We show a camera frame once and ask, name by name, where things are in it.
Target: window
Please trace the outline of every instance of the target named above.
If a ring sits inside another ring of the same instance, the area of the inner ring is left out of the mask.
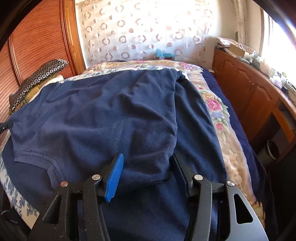
[[[262,58],[265,64],[279,73],[284,72],[288,80],[296,85],[296,49],[282,28],[265,11]]]

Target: floral bedspread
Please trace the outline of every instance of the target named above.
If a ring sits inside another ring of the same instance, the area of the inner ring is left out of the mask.
[[[201,74],[203,71],[201,67],[168,60],[108,62],[94,65],[84,71],[81,75],[62,79],[59,82],[75,81],[124,70],[160,70],[163,68],[182,71],[186,78],[197,88],[207,105],[207,109],[215,127],[228,178],[233,180],[240,188],[264,227],[265,213],[263,212],[262,204],[258,203],[254,196],[246,157],[234,130],[231,128],[227,106],[225,106],[221,99],[209,89]],[[2,151],[9,137],[10,132],[8,131],[4,142],[0,146],[0,182],[2,183],[11,204],[15,207],[27,225],[32,228],[39,213],[16,190],[3,163]]]

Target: black pillow with circles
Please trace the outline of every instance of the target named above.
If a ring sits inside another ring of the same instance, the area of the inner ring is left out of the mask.
[[[26,78],[19,87],[18,91],[9,96],[10,114],[29,102],[28,96],[33,96],[32,89],[37,92],[46,82],[55,78],[68,65],[68,61],[63,59],[53,59],[43,64],[31,76]]]

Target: black strap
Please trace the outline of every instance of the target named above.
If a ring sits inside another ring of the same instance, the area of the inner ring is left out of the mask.
[[[0,124],[0,134],[2,134],[6,129],[11,128],[13,126],[13,122],[8,120]]]

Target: curtain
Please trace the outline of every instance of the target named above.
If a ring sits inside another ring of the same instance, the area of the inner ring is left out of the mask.
[[[247,30],[246,30],[246,0],[233,0],[235,6],[235,12],[237,14],[237,31],[238,42],[241,44],[247,44]]]
[[[151,60],[158,48],[201,64],[213,13],[209,0],[87,0],[76,18],[86,67]]]

